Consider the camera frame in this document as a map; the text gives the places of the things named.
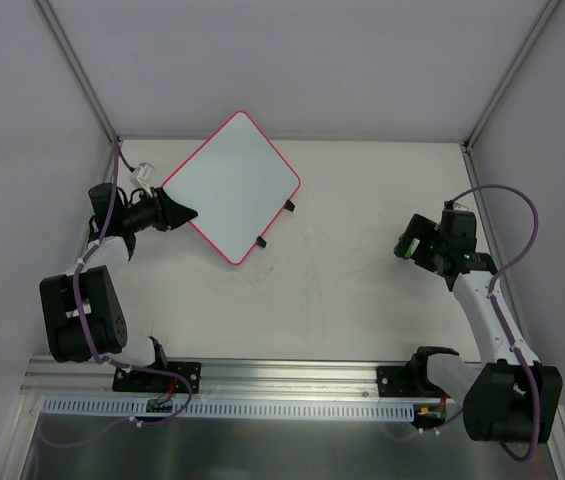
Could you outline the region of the green whiteboard eraser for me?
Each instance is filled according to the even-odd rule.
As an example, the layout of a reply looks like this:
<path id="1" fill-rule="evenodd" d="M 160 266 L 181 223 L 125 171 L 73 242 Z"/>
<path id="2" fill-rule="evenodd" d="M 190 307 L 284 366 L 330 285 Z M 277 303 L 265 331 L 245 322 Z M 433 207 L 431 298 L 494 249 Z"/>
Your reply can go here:
<path id="1" fill-rule="evenodd" d="M 394 248 L 394 254 L 396 257 L 401 259 L 410 259 L 417 246 L 419 244 L 419 239 L 417 237 L 413 237 L 411 235 L 402 234 L 399 239 L 398 243 Z"/>

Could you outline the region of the pink framed whiteboard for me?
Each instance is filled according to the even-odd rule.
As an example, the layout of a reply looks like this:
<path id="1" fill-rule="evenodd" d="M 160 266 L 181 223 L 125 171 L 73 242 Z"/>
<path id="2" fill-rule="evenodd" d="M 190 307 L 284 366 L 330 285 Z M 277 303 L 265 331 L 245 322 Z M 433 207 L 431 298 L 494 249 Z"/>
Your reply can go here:
<path id="1" fill-rule="evenodd" d="M 236 111 L 162 183 L 198 212 L 191 226 L 231 265 L 258 244 L 301 178 L 252 117 Z"/>

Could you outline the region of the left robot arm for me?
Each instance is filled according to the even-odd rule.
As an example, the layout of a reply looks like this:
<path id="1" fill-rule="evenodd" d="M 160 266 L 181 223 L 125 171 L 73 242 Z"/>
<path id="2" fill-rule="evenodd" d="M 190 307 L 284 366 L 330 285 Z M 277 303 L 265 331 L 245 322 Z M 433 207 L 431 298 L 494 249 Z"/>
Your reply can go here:
<path id="1" fill-rule="evenodd" d="M 169 232 L 198 216 L 163 189 L 138 188 L 132 202 L 111 183 L 92 187 L 87 249 L 68 271 L 40 282 L 43 319 L 52 358 L 58 363 L 111 363 L 113 389 L 121 392 L 174 390 L 163 346 L 152 336 L 131 334 L 111 271 L 130 261 L 136 234 Z"/>

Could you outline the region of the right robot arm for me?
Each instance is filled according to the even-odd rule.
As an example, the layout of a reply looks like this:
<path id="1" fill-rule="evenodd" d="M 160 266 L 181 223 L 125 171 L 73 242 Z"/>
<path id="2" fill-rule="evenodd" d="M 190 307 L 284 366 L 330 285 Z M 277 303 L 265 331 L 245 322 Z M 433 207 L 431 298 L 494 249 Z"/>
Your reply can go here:
<path id="1" fill-rule="evenodd" d="M 528 346 L 505 301 L 490 254 L 479 252 L 477 219 L 445 207 L 439 222 L 411 217 L 394 248 L 396 257 L 440 276 L 469 322 L 482 367 L 473 371 L 449 347 L 421 346 L 393 378 L 421 396 L 445 393 L 462 406 L 475 441 L 544 444 L 563 380 Z"/>

